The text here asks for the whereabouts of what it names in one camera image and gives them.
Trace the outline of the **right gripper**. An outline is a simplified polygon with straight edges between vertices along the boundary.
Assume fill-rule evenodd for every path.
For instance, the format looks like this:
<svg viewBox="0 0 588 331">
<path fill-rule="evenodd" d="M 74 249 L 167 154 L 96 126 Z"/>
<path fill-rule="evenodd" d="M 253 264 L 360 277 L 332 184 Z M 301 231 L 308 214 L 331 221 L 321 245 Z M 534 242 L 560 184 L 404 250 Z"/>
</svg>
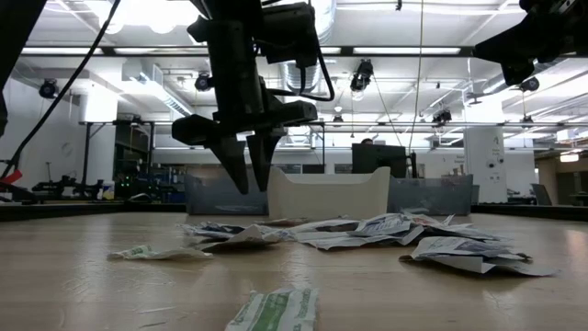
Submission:
<svg viewBox="0 0 588 331">
<path fill-rule="evenodd" d="M 588 17 L 532 18 L 476 44 L 472 55 L 501 60 L 508 86 L 518 85 L 535 70 L 534 60 L 550 62 L 566 53 L 588 53 Z"/>
</svg>

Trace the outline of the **black monitor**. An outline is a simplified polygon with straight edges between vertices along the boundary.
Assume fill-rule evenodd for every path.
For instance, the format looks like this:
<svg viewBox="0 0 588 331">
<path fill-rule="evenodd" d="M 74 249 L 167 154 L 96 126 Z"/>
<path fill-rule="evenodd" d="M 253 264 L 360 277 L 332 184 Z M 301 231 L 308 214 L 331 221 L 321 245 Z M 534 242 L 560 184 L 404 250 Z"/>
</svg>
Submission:
<svg viewBox="0 0 588 331">
<path fill-rule="evenodd" d="M 364 143 L 352 145 L 353 174 L 370 174 L 386 166 L 393 177 L 406 177 L 407 159 L 406 149 L 401 146 Z"/>
</svg>

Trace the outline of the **silver ribbed air duct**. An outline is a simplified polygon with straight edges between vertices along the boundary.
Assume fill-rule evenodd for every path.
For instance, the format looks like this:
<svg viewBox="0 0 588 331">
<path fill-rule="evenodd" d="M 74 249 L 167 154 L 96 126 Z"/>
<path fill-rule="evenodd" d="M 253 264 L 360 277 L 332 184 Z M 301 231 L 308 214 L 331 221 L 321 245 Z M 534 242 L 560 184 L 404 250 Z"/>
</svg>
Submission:
<svg viewBox="0 0 588 331">
<path fill-rule="evenodd" d="M 286 0 L 288 4 L 295 2 L 308 2 L 315 12 L 315 29 L 319 44 L 325 45 L 332 35 L 335 20 L 337 0 Z M 286 87 L 292 91 L 300 89 L 302 75 L 300 69 L 293 61 L 282 63 L 280 70 L 286 80 Z M 323 79 L 322 68 L 319 63 L 305 69 L 305 93 L 313 93 L 319 89 Z"/>
</svg>

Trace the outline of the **white round pillar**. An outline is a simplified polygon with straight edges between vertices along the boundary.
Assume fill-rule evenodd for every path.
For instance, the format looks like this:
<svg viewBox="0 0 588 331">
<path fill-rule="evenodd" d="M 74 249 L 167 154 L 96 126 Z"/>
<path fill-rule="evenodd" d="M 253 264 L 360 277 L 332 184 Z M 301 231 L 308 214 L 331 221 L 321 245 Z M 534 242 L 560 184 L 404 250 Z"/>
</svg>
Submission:
<svg viewBox="0 0 588 331">
<path fill-rule="evenodd" d="M 479 187 L 479 202 L 507 202 L 503 129 L 473 127 L 464 131 L 466 168 Z"/>
</svg>

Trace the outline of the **dark chair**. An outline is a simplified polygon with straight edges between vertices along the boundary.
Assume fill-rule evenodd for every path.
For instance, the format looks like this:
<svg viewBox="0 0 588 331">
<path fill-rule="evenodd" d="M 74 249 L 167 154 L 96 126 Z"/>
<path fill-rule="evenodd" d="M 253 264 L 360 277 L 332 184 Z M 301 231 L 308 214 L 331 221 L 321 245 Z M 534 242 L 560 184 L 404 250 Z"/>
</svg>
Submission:
<svg viewBox="0 0 588 331">
<path fill-rule="evenodd" d="M 546 187 L 542 184 L 532 184 L 532 189 L 535 193 L 537 204 L 540 206 L 551 206 L 552 201 L 548 194 Z"/>
</svg>

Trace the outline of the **white plastic bin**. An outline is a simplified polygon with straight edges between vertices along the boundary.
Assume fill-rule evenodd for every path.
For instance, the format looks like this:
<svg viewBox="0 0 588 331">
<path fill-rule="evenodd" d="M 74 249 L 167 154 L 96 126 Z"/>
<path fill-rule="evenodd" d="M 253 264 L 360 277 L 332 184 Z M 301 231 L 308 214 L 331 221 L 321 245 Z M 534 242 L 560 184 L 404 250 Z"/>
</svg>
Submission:
<svg viewBox="0 0 588 331">
<path fill-rule="evenodd" d="M 369 219 L 387 212 L 390 168 L 371 174 L 286 174 L 273 167 L 267 186 L 272 219 Z"/>
</svg>

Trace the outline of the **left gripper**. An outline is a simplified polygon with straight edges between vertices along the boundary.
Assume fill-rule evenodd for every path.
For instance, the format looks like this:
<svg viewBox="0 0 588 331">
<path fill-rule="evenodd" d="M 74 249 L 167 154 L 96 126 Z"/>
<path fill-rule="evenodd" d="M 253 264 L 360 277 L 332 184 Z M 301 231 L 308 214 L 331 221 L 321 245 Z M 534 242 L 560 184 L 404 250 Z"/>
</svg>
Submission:
<svg viewBox="0 0 588 331">
<path fill-rule="evenodd" d="M 187 32 L 207 42 L 217 111 L 212 119 L 191 115 L 175 120 L 172 136 L 187 145 L 209 145 L 238 191 L 247 194 L 245 143 L 233 135 L 314 121 L 316 107 L 300 100 L 283 103 L 265 88 L 257 72 L 252 35 L 242 21 L 200 18 Z M 273 154 L 280 139 L 276 134 L 247 137 L 260 191 L 267 190 Z"/>
</svg>

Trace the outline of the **grey translucent plastic bin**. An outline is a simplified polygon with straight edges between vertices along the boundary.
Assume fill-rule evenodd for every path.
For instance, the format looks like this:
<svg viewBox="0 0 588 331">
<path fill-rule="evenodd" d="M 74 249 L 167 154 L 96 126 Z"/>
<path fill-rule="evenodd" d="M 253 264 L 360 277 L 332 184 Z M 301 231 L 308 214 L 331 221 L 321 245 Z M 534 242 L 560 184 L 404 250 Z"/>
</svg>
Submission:
<svg viewBox="0 0 588 331">
<path fill-rule="evenodd" d="M 265 192 L 257 188 L 242 194 L 226 176 L 216 178 L 185 175 L 187 213 L 190 215 L 268 214 Z"/>
<path fill-rule="evenodd" d="M 473 176 L 390 179 L 388 212 L 468 215 Z"/>
</svg>

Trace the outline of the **blue label wipe packet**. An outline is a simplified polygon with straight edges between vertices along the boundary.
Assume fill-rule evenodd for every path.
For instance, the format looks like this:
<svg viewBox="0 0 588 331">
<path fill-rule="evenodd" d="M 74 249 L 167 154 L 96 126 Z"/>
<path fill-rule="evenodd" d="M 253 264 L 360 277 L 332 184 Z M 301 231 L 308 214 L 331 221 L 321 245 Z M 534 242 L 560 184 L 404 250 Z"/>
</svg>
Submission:
<svg viewBox="0 0 588 331">
<path fill-rule="evenodd" d="M 244 230 L 244 227 L 240 225 L 211 222 L 203 222 L 200 224 L 185 223 L 179 224 L 178 227 L 181 228 L 186 235 L 203 236 L 220 240 L 228 240 Z"/>
<path fill-rule="evenodd" d="M 510 251 L 500 245 L 491 245 L 464 237 L 431 236 L 422 239 L 411 253 L 413 259 L 430 256 L 482 256 L 498 257 Z"/>
</svg>

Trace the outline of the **dark equipment rack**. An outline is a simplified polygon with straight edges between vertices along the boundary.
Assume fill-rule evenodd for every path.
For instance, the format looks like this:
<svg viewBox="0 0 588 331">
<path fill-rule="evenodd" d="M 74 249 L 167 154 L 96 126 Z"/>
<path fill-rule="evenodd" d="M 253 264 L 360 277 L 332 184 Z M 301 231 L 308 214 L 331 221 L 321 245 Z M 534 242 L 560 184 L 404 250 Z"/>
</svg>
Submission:
<svg viewBox="0 0 588 331">
<path fill-rule="evenodd" d="M 153 194 L 153 129 L 152 124 L 130 122 L 116 127 L 113 179 L 118 200 Z"/>
</svg>

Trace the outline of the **black rig frame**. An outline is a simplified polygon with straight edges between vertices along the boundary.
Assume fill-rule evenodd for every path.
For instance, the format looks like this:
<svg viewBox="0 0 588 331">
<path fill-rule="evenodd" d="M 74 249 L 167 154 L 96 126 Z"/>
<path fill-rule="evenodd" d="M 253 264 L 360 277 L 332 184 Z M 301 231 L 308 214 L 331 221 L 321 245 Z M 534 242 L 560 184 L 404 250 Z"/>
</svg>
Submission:
<svg viewBox="0 0 588 331">
<path fill-rule="evenodd" d="M 95 147 L 92 145 L 92 139 L 100 131 L 108 127 L 113 127 L 112 136 L 107 137 L 105 146 L 98 146 L 100 151 L 114 151 L 116 141 L 116 128 L 127 128 L 130 136 L 124 138 L 120 143 L 123 147 L 143 154 L 143 163 L 145 171 L 150 174 L 153 172 L 155 164 L 195 164 L 217 163 L 218 160 L 208 149 L 202 146 L 190 146 L 176 141 L 171 136 L 171 121 L 144 121 L 144 120 L 113 120 L 113 121 L 80 121 L 80 125 L 85 127 L 84 143 L 84 163 L 82 181 L 87 182 L 90 164 L 97 163 L 103 158 L 114 161 L 114 157 L 109 155 L 103 157 L 92 156 Z M 279 154 L 310 154 L 312 159 L 317 163 L 325 163 L 325 123 L 311 122 L 300 126 L 306 128 L 306 134 L 297 133 L 283 136 L 277 144 L 273 160 L 279 164 L 285 164 L 286 161 L 278 161 Z"/>
</svg>

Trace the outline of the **black overhead frame bar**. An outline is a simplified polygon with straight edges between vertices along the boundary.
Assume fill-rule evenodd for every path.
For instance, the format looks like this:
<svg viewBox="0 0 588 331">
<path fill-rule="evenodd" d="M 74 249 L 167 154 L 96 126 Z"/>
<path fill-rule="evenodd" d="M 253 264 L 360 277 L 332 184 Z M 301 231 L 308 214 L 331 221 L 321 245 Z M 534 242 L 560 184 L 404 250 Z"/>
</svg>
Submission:
<svg viewBox="0 0 588 331">
<path fill-rule="evenodd" d="M 29 46 L 21 52 L 23 57 L 84 57 L 89 47 L 73 46 Z M 357 47 L 357 46 L 326 46 L 321 47 L 328 57 L 433 57 L 433 58 L 466 58 L 472 56 L 472 47 L 459 46 L 423 46 L 423 47 Z M 182 47 L 98 47 L 94 52 L 100 57 L 206 57 L 209 55 L 206 46 Z"/>
</svg>

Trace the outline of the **white gauze pad packet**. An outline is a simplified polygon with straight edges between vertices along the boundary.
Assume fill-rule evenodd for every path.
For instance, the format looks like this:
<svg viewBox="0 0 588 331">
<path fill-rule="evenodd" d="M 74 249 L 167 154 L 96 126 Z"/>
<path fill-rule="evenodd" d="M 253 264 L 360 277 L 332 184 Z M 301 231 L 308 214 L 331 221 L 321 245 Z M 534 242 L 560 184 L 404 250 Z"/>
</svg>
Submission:
<svg viewBox="0 0 588 331">
<path fill-rule="evenodd" d="M 296 240 L 321 250 L 360 247 L 364 245 L 408 245 L 424 231 L 423 227 L 394 235 L 374 235 L 368 237 L 353 236 L 343 232 L 316 232 L 296 235 Z"/>
</svg>

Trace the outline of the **green print packet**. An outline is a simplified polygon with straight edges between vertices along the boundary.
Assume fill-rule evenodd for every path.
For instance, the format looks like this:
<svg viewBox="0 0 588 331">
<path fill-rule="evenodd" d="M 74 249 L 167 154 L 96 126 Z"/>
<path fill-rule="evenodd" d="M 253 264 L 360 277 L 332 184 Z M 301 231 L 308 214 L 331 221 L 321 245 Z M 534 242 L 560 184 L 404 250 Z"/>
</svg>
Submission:
<svg viewBox="0 0 588 331">
<path fill-rule="evenodd" d="M 319 290 L 252 291 L 224 331 L 314 331 Z"/>
<path fill-rule="evenodd" d="M 213 258 L 211 253 L 192 248 L 155 251 L 149 245 L 139 245 L 107 255 L 108 260 L 195 260 L 211 258 Z"/>
</svg>

